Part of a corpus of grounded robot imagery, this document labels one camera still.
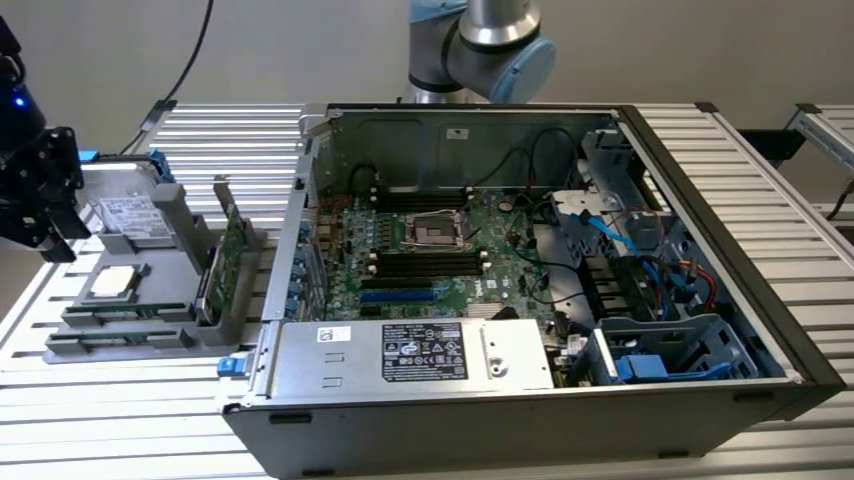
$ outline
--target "blue release tab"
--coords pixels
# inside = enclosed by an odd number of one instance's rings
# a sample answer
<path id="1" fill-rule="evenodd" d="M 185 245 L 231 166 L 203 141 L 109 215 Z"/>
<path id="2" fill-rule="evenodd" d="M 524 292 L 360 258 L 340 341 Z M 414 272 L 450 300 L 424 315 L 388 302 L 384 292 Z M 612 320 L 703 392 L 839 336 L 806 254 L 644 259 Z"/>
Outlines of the blue release tab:
<path id="1" fill-rule="evenodd" d="M 225 357 L 216 364 L 217 377 L 243 377 L 245 375 L 245 357 Z"/>
<path id="2" fill-rule="evenodd" d="M 80 157 L 80 163 L 89 163 L 97 160 L 97 157 L 101 156 L 101 152 L 97 150 L 80 150 L 77 151 L 77 156 Z"/>

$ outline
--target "green circuit board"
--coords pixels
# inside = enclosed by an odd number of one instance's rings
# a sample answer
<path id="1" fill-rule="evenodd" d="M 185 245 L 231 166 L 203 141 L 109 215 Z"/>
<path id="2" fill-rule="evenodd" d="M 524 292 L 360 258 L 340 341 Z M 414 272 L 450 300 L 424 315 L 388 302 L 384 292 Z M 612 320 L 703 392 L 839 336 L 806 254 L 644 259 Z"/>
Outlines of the green circuit board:
<path id="1" fill-rule="evenodd" d="M 227 212 L 225 232 L 216 248 L 212 265 L 201 285 L 207 323 L 215 325 L 223 312 L 229 311 L 240 276 L 240 263 L 247 250 L 247 234 L 243 218 L 235 205 Z"/>
<path id="2" fill-rule="evenodd" d="M 552 307 L 531 300 L 526 289 L 519 286 L 519 278 L 524 276 L 527 285 L 534 285 L 543 274 L 539 266 L 522 260 L 514 253 L 507 241 L 507 232 L 524 234 L 528 227 L 522 208 L 502 212 L 498 205 L 502 201 L 512 202 L 514 196 L 500 193 L 482 193 L 470 201 L 467 209 L 460 213 L 463 235 L 476 233 L 466 239 L 467 250 L 484 249 L 488 253 L 491 268 L 479 276 L 434 277 L 432 301 L 418 303 L 384 303 L 379 305 L 380 314 L 360 314 L 362 280 L 371 278 L 367 270 L 371 249 L 384 253 L 406 253 L 410 251 L 406 242 L 406 213 L 376 213 L 366 202 L 358 199 L 338 212 L 324 212 L 330 222 L 338 223 L 332 238 L 327 243 L 331 250 L 327 258 L 327 320 L 395 319 L 395 318 L 450 318 L 468 315 L 480 304 L 492 304 L 492 308 L 512 307 L 520 318 L 536 318 L 547 322 L 552 318 Z M 380 236 L 380 224 L 384 224 L 388 236 Z M 350 248 L 336 251 L 350 242 Z M 519 252 L 538 259 L 536 249 Z M 536 297 L 551 300 L 548 290 L 535 291 Z"/>

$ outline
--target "metal workbench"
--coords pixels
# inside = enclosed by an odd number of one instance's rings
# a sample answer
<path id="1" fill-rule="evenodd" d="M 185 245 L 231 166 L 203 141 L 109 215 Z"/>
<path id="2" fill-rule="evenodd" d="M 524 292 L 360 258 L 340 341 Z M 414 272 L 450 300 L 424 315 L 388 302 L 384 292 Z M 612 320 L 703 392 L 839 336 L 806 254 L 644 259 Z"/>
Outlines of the metal workbench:
<path id="1" fill-rule="evenodd" d="M 854 176 L 854 105 L 813 105 L 801 103 L 787 129 L 799 131 Z M 815 204 L 815 209 L 827 213 L 834 204 Z M 854 226 L 854 205 L 842 207 L 837 225 Z"/>
<path id="2" fill-rule="evenodd" d="M 854 382 L 850 245 L 717 113 L 694 105 L 638 107 L 795 318 Z M 228 174 L 241 212 L 275 240 L 296 160 L 299 111 L 288 105 L 181 105 L 156 132 L 152 146 L 168 155 L 189 207 L 213 226 L 224 218 L 211 183 L 213 175 Z M 267 478 L 216 412 L 217 399 L 236 398 L 245 388 L 245 380 L 217 379 L 216 358 L 43 363 L 45 337 L 101 249 L 96 240 L 73 248 L 79 261 L 41 268 L 0 323 L 0 478 Z M 264 253 L 268 269 L 272 250 Z M 247 346 L 257 335 L 267 280 L 261 274 L 255 284 Z M 627 435 L 643 441 L 643 432 Z M 771 472 L 785 479 L 854 478 L 854 392 L 794 422 L 755 426 L 702 459 L 399 478 L 746 480 Z"/>

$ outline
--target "power supply label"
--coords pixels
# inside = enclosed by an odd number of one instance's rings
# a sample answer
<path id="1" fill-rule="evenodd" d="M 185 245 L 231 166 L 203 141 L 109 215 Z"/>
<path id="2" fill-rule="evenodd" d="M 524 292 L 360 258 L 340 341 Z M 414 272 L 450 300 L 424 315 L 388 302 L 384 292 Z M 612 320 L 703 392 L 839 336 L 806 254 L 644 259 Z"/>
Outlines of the power supply label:
<path id="1" fill-rule="evenodd" d="M 383 325 L 383 378 L 387 382 L 467 380 L 462 324 Z"/>

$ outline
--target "black cable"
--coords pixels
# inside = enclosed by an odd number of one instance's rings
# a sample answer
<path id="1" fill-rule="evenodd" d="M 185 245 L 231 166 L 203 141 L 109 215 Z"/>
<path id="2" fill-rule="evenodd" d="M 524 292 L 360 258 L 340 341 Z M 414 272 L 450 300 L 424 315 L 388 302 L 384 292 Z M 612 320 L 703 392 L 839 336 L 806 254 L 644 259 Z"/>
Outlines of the black cable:
<path id="1" fill-rule="evenodd" d="M 498 163 L 498 165 L 495 166 L 492 171 L 490 173 L 487 173 L 486 176 L 471 185 L 472 187 L 476 187 L 476 186 L 482 185 L 483 182 L 486 182 L 490 178 L 492 178 L 492 176 L 498 173 L 498 171 L 502 169 L 502 167 L 504 166 L 504 164 L 507 163 L 507 161 L 512 157 L 512 154 L 516 153 L 516 152 L 522 152 L 524 154 L 524 156 L 527 158 L 527 161 L 528 161 L 528 168 L 532 168 L 534 159 L 531 157 L 531 154 L 528 153 L 528 151 L 524 148 L 514 147 L 504 154 L 504 158 L 502 158 L 502 161 Z"/>
<path id="2" fill-rule="evenodd" d="M 187 65 L 184 66 L 184 71 L 181 72 L 181 76 L 177 77 L 177 82 L 172 86 L 172 90 L 163 97 L 163 103 L 172 100 L 172 97 L 177 93 L 177 90 L 181 88 L 184 84 L 184 80 L 187 80 L 187 75 L 189 74 L 189 70 L 192 69 L 193 64 L 196 63 L 196 57 L 199 56 L 199 51 L 201 50 L 201 44 L 204 43 L 204 37 L 208 33 L 208 24 L 211 23 L 211 13 L 213 12 L 213 0 L 208 0 L 208 8 L 204 12 L 204 20 L 201 21 L 201 31 L 199 31 L 199 38 L 196 40 L 196 46 L 192 49 L 192 54 L 189 55 L 189 60 L 187 61 Z"/>
<path id="3" fill-rule="evenodd" d="M 830 211 L 830 214 L 827 214 L 827 221 L 830 221 L 834 218 L 837 218 L 837 215 L 839 214 L 839 210 L 842 210 L 842 204 L 845 203 L 845 200 L 847 200 L 849 195 L 851 194 L 853 191 L 854 191 L 854 180 L 851 180 L 851 183 L 849 183 L 849 186 L 845 187 L 845 190 L 842 191 L 842 194 L 839 195 L 839 199 L 837 200 L 837 204 L 834 205 L 833 210 Z"/>
<path id="4" fill-rule="evenodd" d="M 128 153 L 131 151 L 131 148 L 133 147 L 133 145 L 136 145 L 136 142 L 139 142 L 140 138 L 143 137 L 143 134 L 145 132 L 143 130 L 139 130 L 136 132 L 136 135 L 133 135 L 133 138 L 131 139 L 131 141 L 128 142 L 128 144 L 124 146 L 124 148 L 121 150 L 119 150 L 119 152 L 121 153 L 121 155 L 124 155 L 125 153 Z"/>
<path id="5" fill-rule="evenodd" d="M 196 63 L 196 58 L 199 57 L 199 51 L 201 50 L 201 44 L 204 43 L 204 38 L 207 36 L 208 33 L 208 25 L 211 23 L 211 13 L 213 12 L 213 0 L 208 0 L 208 6 L 207 9 L 204 11 L 204 20 L 201 21 L 201 30 L 199 31 L 199 37 L 196 38 L 196 45 L 192 49 L 192 54 L 189 55 L 189 60 L 187 61 L 187 64 L 184 65 L 184 70 L 181 71 L 180 76 L 177 77 L 177 81 L 175 82 L 175 85 L 172 85 L 172 88 L 169 89 L 169 93 L 165 94 L 165 97 L 163 97 L 161 100 L 159 100 L 155 104 L 155 107 L 152 109 L 152 111 L 148 112 L 148 115 L 145 116 L 145 121 L 143 123 L 143 125 L 147 122 L 148 118 L 152 117 L 152 113 L 153 110 L 163 108 L 167 103 L 169 102 L 169 100 L 172 100 L 172 97 L 175 96 L 175 94 L 177 93 L 177 90 L 181 88 L 181 85 L 184 84 L 184 80 L 187 80 L 187 75 L 189 75 L 189 70 L 192 69 L 195 63 Z M 131 140 L 131 142 L 127 144 L 127 146 L 120 150 L 121 154 L 125 154 L 128 152 L 128 149 L 133 146 L 133 144 L 140 140 L 141 136 L 147 133 L 145 127 L 140 126 L 139 131 L 136 133 L 136 136 L 133 137 L 133 140 Z"/>
<path id="6" fill-rule="evenodd" d="M 543 279 L 547 277 L 548 275 L 540 275 L 539 279 L 536 279 L 536 282 L 534 282 L 534 285 L 531 285 L 531 287 L 528 288 L 528 297 L 531 298 L 531 300 L 534 300 L 536 303 L 542 304 L 542 305 L 556 305 L 558 303 L 563 303 L 567 300 L 574 299 L 575 297 L 580 297 L 582 295 L 584 295 L 584 292 L 575 292 L 570 295 L 567 295 L 566 297 L 558 299 L 558 300 L 543 300 L 540 298 L 536 298 L 536 295 L 534 295 L 534 290 L 536 289 L 536 286 L 540 284 L 540 282 L 543 281 Z"/>
<path id="7" fill-rule="evenodd" d="M 560 267 L 560 268 L 566 268 L 570 272 L 572 273 L 578 273 L 578 269 L 571 266 L 567 265 L 566 263 L 556 263 L 556 262 L 543 262 L 542 260 L 536 260 L 534 258 L 526 257 L 524 255 L 522 255 L 519 253 L 519 250 L 516 250 L 515 248 L 511 248 L 512 253 L 516 254 L 516 256 L 524 260 L 526 262 L 528 262 L 531 265 L 536 265 L 539 267 Z"/>
<path id="8" fill-rule="evenodd" d="M 536 137 L 534 137 L 534 143 L 531 144 L 531 169 L 534 169 L 534 159 L 536 158 L 536 145 L 539 145 L 539 142 L 543 139 L 543 136 L 551 132 L 563 133 L 566 138 L 570 140 L 570 144 L 572 146 L 572 157 L 571 157 L 572 160 L 575 160 L 575 158 L 578 157 L 578 142 L 575 141 L 572 134 L 566 130 L 566 128 L 560 128 L 560 127 L 547 128 L 544 130 L 540 130 L 540 132 L 536 134 Z"/>
<path id="9" fill-rule="evenodd" d="M 560 298 L 559 300 L 543 300 L 540 298 L 536 298 L 536 296 L 534 296 L 534 292 L 528 292 L 528 298 L 531 300 L 534 300 L 536 303 L 542 304 L 542 305 L 556 305 L 558 303 L 563 303 L 567 300 L 572 300 L 575 297 L 580 297 L 582 295 L 584 295 L 584 292 L 575 292 L 571 295 L 567 295 L 566 297 Z"/>
<path id="10" fill-rule="evenodd" d="M 372 163 L 359 163 L 356 164 L 352 169 L 350 170 L 350 178 L 347 178 L 347 193 L 350 195 L 352 195 L 354 191 L 352 191 L 352 182 L 356 178 L 356 173 L 359 173 L 359 170 L 368 168 L 371 169 L 371 171 L 374 172 L 374 175 L 376 175 L 379 173 L 379 170 L 376 169 L 376 166 Z"/>

